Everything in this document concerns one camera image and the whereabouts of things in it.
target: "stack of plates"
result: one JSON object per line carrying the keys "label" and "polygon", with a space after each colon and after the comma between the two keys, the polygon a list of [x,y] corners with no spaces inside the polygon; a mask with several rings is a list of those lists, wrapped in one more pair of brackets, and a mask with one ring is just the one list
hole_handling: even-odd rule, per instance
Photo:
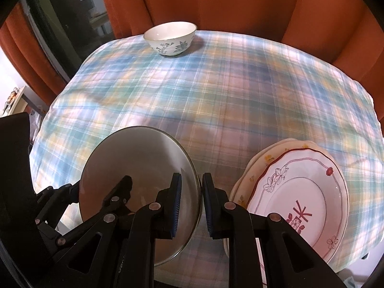
{"label": "stack of plates", "polygon": [[[349,213],[341,169],[323,148],[288,138],[262,150],[248,163],[229,200],[250,213],[279,213],[326,261],[335,254]],[[256,239],[263,283],[265,272]],[[224,240],[228,255],[228,241]]]}

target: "plate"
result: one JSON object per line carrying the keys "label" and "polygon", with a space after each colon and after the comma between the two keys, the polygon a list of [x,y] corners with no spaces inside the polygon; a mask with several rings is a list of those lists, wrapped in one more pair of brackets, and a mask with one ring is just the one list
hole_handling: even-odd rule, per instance
{"label": "plate", "polygon": [[176,237],[156,240],[155,265],[176,256],[188,243],[201,214],[200,182],[182,146],[163,131],[128,127],[104,139],[89,157],[80,179],[79,207],[83,221],[101,208],[104,197],[129,175],[133,187],[127,207],[137,211],[155,201],[168,188],[174,172],[182,176],[179,222]]}
{"label": "plate", "polygon": [[[289,142],[289,141],[295,141],[296,139],[295,138],[286,138],[285,140],[281,140],[277,143],[273,143],[272,145],[264,148],[262,151],[258,152],[255,156],[252,157],[252,159],[248,162],[247,166],[245,167],[245,170],[244,170],[244,173],[243,175],[241,176],[241,178],[239,178],[237,180],[237,182],[235,183],[234,187],[232,188],[231,190],[231,193],[229,194],[229,201],[233,201],[234,198],[235,198],[235,194],[237,192],[237,189],[239,188],[239,185],[240,183],[242,182],[242,180],[244,179],[246,173],[249,171],[249,169],[251,168],[251,166],[262,156],[264,155],[268,150],[270,150],[272,147],[275,147],[277,145],[280,145],[280,144],[283,144],[283,143],[286,143],[286,142]],[[224,238],[223,239],[223,244],[224,244],[224,251],[225,251],[225,254],[227,255],[227,257],[229,257],[229,248],[228,248],[228,238]]]}
{"label": "plate", "polygon": [[[274,160],[256,182],[247,210],[279,213],[329,262],[344,236],[349,196],[339,167],[320,151],[289,150]],[[264,265],[258,243],[263,282]]]}
{"label": "plate", "polygon": [[256,181],[265,171],[266,167],[268,167],[272,162],[275,161],[276,158],[284,154],[285,152],[296,149],[296,148],[312,148],[319,152],[325,154],[325,156],[329,157],[333,162],[334,159],[331,157],[329,153],[320,146],[316,145],[311,141],[289,141],[283,144],[276,145],[272,147],[270,150],[265,152],[255,163],[249,168],[245,177],[241,181],[239,188],[237,189],[233,202],[247,208],[248,201],[251,197],[252,190],[256,184]]}

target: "plaid tablecloth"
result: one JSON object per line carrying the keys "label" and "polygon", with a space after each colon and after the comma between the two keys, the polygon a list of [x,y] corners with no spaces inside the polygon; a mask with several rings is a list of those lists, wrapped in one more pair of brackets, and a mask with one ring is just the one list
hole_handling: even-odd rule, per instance
{"label": "plaid tablecloth", "polygon": [[[373,102],[337,68],[257,37],[198,31],[176,57],[142,36],[91,54],[57,97],[30,155],[36,191],[80,179],[93,149],[128,126],[175,137],[199,176],[229,192],[252,156],[284,138],[311,140],[341,166],[350,196],[345,237],[330,265],[339,271],[381,241],[384,148]],[[63,222],[81,222],[71,205]],[[203,214],[192,240],[156,277],[180,287],[227,287],[228,259]]]}

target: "blue floral pattern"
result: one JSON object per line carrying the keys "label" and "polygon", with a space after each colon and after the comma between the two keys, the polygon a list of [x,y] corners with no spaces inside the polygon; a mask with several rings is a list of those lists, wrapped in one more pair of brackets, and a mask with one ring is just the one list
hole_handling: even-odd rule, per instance
{"label": "blue floral pattern", "polygon": [[162,46],[162,48],[156,48],[156,50],[160,53],[160,54],[163,54],[165,55],[167,52],[165,52],[165,49],[171,45],[175,44],[174,42],[172,43],[161,43],[160,45]]}
{"label": "blue floral pattern", "polygon": [[187,41],[184,41],[184,42],[180,41],[180,44],[176,45],[176,50],[174,51],[174,53],[183,51],[187,47],[188,47],[188,42]]}

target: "bowl rim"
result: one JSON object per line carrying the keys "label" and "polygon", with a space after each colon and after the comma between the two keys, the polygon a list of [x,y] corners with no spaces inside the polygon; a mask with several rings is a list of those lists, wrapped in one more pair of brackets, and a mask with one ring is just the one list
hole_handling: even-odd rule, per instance
{"label": "bowl rim", "polygon": [[[192,25],[195,26],[195,29],[194,29],[192,32],[187,33],[187,34],[183,34],[182,36],[179,36],[179,37],[168,38],[168,39],[161,39],[161,40],[153,40],[153,39],[149,39],[149,38],[147,38],[147,37],[145,36],[150,30],[153,30],[153,29],[155,29],[155,28],[157,28],[157,27],[159,27],[159,26],[167,25],[167,24],[171,24],[171,23],[187,23],[187,24],[192,24]],[[192,33],[195,33],[196,30],[197,30],[197,26],[196,26],[194,23],[190,23],[189,21],[170,21],[170,22],[162,23],[162,24],[159,24],[159,25],[156,25],[156,26],[154,26],[154,27],[149,28],[146,32],[144,32],[144,34],[143,34],[143,38],[144,38],[144,40],[146,40],[146,41],[167,41],[167,40],[173,40],[173,39],[177,39],[177,38],[182,38],[182,37],[188,36],[188,35],[190,35],[190,34],[192,34]]]}

